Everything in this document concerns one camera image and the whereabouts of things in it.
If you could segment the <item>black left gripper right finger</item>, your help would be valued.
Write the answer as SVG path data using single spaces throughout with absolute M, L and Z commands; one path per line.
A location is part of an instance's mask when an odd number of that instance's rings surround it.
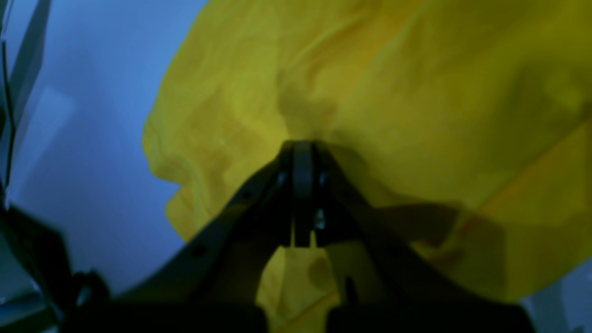
M 317 244 L 347 304 L 398 306 L 483 302 L 440 275 L 389 227 L 345 177 L 325 143 L 314 142 Z

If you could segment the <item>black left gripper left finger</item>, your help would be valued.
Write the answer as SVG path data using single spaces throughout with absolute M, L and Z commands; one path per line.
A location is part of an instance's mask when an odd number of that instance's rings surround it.
M 312 142 L 285 142 L 189 244 L 120 301 L 254 302 L 277 248 L 312 244 L 314 160 Z

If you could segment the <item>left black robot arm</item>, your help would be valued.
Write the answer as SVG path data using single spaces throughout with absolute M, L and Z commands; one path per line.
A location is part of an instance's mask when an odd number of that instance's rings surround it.
M 2 225 L 46 232 L 22 265 L 40 268 L 68 298 L 68 265 L 97 264 L 122 291 L 172 257 L 180 241 L 158 207 L 173 185 L 155 179 L 140 152 L 165 63 L 203 0 L 11 0 L 1 48 L 13 99 L 16 157 Z

